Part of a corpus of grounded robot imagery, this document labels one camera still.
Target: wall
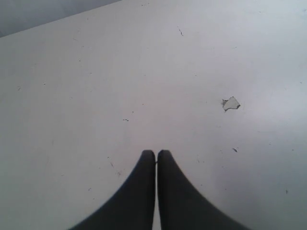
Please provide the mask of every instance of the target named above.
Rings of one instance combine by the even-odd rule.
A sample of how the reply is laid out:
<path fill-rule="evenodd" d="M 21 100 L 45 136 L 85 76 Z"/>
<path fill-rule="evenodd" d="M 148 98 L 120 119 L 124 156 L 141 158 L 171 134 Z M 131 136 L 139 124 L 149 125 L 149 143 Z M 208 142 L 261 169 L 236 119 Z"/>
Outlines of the wall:
<path fill-rule="evenodd" d="M 49 23 L 119 0 L 3 0 L 0 37 Z"/>

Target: debris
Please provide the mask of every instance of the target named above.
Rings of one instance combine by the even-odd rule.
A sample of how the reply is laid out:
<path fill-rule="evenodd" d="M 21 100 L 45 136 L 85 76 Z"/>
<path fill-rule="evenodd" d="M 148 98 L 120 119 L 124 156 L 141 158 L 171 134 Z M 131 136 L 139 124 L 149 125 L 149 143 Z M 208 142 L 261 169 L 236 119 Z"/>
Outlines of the debris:
<path fill-rule="evenodd" d="M 231 97 L 228 100 L 223 99 L 222 105 L 225 112 L 228 109 L 238 109 L 241 106 L 235 97 Z"/>

